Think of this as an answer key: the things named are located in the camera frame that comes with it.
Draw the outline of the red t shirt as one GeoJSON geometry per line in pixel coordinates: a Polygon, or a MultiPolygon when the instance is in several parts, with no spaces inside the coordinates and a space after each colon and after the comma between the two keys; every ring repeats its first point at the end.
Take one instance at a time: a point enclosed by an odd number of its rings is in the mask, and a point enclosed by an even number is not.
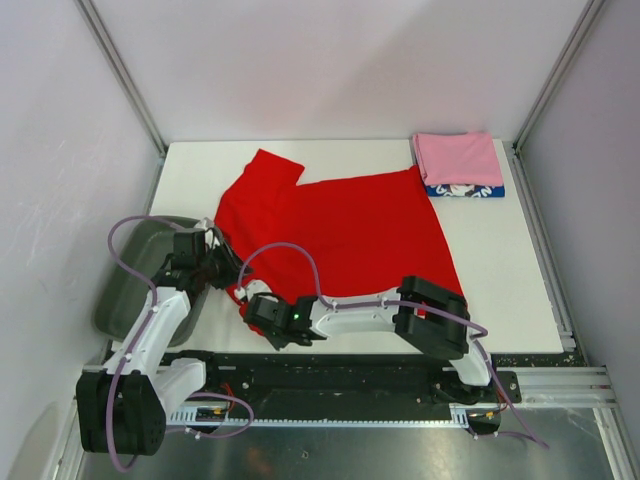
{"type": "Polygon", "coordinates": [[[221,197],[215,224],[262,280],[293,303],[321,291],[351,297],[417,276],[462,294],[417,167],[298,181],[302,165],[259,150],[221,197]]]}

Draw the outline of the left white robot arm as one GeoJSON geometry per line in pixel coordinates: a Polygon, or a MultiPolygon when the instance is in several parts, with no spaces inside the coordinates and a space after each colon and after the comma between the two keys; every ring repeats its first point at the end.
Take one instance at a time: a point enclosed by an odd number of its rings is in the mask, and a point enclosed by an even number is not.
{"type": "Polygon", "coordinates": [[[169,343],[210,288],[226,289],[242,263],[214,225],[177,230],[173,250],[151,277],[140,313],[122,346],[76,384],[81,444],[93,453],[150,456],[165,436],[167,418],[191,395],[207,400],[221,376],[195,358],[160,368],[169,343]]]}

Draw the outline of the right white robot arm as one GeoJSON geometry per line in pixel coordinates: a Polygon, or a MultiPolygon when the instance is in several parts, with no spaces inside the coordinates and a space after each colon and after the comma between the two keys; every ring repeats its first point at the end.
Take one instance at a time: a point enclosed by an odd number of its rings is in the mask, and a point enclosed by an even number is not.
{"type": "Polygon", "coordinates": [[[463,296],[422,278],[407,276],[399,287],[377,294],[315,295],[294,303],[250,287],[246,299],[244,322],[276,350],[347,334],[393,333],[422,354],[448,362],[469,399],[484,401],[497,389],[490,357],[479,343],[488,331],[471,321],[463,296]]]}

